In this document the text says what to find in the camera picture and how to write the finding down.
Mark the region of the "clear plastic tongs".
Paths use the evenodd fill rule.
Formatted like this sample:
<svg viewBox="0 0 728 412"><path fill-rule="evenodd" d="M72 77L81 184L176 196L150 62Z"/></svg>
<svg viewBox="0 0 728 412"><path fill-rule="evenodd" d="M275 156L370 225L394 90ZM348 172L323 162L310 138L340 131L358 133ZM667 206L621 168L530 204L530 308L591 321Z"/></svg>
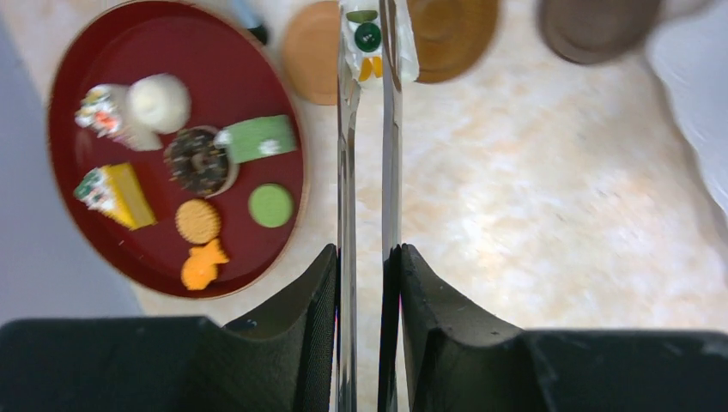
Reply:
<svg viewBox="0 0 728 412"><path fill-rule="evenodd" d="M400 313L402 248L403 60L400 28L409 19L394 1L379 4L383 36L382 260L383 295L379 339L377 409L396 411L396 352ZM346 62L346 37L337 56L337 404L355 411L356 395L356 239L355 129L361 85Z"/></svg>

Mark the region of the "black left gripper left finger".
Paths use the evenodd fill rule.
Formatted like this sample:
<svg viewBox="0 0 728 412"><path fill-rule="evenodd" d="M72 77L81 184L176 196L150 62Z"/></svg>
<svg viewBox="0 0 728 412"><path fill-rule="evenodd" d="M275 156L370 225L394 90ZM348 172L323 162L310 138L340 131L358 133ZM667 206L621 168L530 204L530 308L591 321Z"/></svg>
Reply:
<svg viewBox="0 0 728 412"><path fill-rule="evenodd" d="M1 329L4 411L325 411L337 251L248 313L23 319Z"/></svg>

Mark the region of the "green matcha cake slice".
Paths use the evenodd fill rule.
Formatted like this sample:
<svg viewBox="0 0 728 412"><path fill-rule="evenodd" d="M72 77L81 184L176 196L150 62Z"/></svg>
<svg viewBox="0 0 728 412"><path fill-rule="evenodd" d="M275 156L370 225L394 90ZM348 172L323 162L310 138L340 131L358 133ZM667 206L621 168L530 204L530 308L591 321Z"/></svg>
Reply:
<svg viewBox="0 0 728 412"><path fill-rule="evenodd" d="M251 118L220 130L213 143L235 164L283 155L298 149L286 115Z"/></svg>

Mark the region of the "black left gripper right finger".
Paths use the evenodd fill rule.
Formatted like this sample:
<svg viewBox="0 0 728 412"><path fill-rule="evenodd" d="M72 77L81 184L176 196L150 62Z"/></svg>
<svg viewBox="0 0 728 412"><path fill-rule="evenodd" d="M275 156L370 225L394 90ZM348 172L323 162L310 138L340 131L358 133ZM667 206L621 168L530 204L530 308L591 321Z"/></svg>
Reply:
<svg viewBox="0 0 728 412"><path fill-rule="evenodd" d="M706 330L525 330L394 253L412 411L724 411L727 336Z"/></svg>

